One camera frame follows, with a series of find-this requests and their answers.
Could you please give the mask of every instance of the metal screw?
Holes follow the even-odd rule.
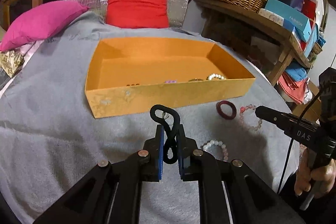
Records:
[[[243,166],[243,162],[241,160],[233,160],[232,161],[232,164],[235,166],[235,167],[242,167]]]
[[[202,156],[202,155],[203,155],[203,151],[200,150],[200,149],[195,149],[195,150],[193,151],[193,154],[194,154],[195,156]]]
[[[149,154],[149,152],[148,152],[147,150],[140,150],[140,151],[138,152],[138,155],[139,155],[140,157],[147,157],[148,154]]]
[[[106,167],[108,164],[109,162],[107,160],[101,160],[100,162],[98,162],[99,167]]]

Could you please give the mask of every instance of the black cord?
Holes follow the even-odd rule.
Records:
[[[302,111],[301,115],[299,116],[299,119],[297,120],[297,124],[299,124],[301,122],[303,116],[306,114],[308,109],[310,109],[310,107],[313,105],[313,103],[315,103],[315,101],[318,99],[318,97],[320,97],[322,92],[324,92],[327,88],[329,88],[331,85],[334,85],[334,84],[336,84],[336,82],[328,82],[326,85],[324,85],[321,88],[321,90],[314,96],[314,98],[309,102],[309,104]],[[287,157],[286,157],[286,161],[285,161],[285,166],[283,167],[283,171],[282,171],[281,180],[280,180],[280,184],[279,184],[279,187],[278,187],[277,194],[279,194],[279,192],[280,192],[282,181],[283,181],[284,176],[285,176],[285,172],[286,172],[286,168],[287,168],[287,164],[288,164],[288,160],[289,160],[289,155],[291,153],[293,142],[294,142],[294,139],[292,138],[291,142],[289,143],[289,147],[288,147],[288,151],[287,151]]]
[[[165,119],[160,118],[155,114],[156,110],[161,110],[161,111],[166,112],[166,113],[173,116],[174,122],[173,122],[172,129],[170,129],[170,127],[167,124]],[[163,128],[166,132],[166,135],[167,135],[167,140],[166,140],[166,142],[163,146],[163,161],[167,164],[174,164],[175,162],[177,162],[177,145],[176,145],[175,137],[176,137],[176,134],[179,130],[179,125],[180,125],[180,121],[181,121],[180,116],[174,109],[163,106],[163,105],[152,106],[152,108],[150,110],[150,115],[151,115],[151,118],[155,122],[157,122],[157,123],[159,123],[163,126]],[[169,149],[171,149],[171,151],[173,153],[173,156],[172,156],[171,159],[168,157]]]

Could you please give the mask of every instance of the orange box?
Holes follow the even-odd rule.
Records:
[[[213,74],[226,80],[206,78]],[[198,78],[203,81],[189,81]],[[175,80],[177,83],[165,84]],[[103,39],[93,54],[85,95],[95,118],[176,108],[244,95],[254,76],[214,43],[178,38]]]

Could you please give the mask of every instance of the gray cloth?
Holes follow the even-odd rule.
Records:
[[[5,70],[0,66],[0,90],[3,89],[10,79],[11,78],[8,76]]]
[[[94,119],[84,94],[87,69],[99,39],[106,37],[200,36],[171,29],[130,30],[103,24],[92,12],[76,19],[51,43],[43,43],[0,99],[0,191],[22,223],[32,223],[101,159],[118,162],[155,134],[149,113]],[[256,76],[249,92],[230,99],[241,106],[265,105],[289,112],[280,95],[246,60],[225,48]],[[252,110],[231,121],[215,102],[177,109],[187,137],[200,147],[223,141],[229,160],[239,158],[276,190],[290,139]],[[210,150],[215,156],[218,151]],[[295,143],[286,178],[299,160]],[[197,182],[182,182],[178,165],[164,164],[159,183],[144,183],[140,223],[199,223]]]

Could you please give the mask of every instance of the blue cloth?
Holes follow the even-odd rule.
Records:
[[[295,81],[301,81],[307,78],[306,70],[296,61],[292,61],[285,69],[285,72]]]
[[[323,45],[326,43],[325,39],[320,36],[319,39],[316,41],[317,44],[319,44],[321,47],[323,47]]]

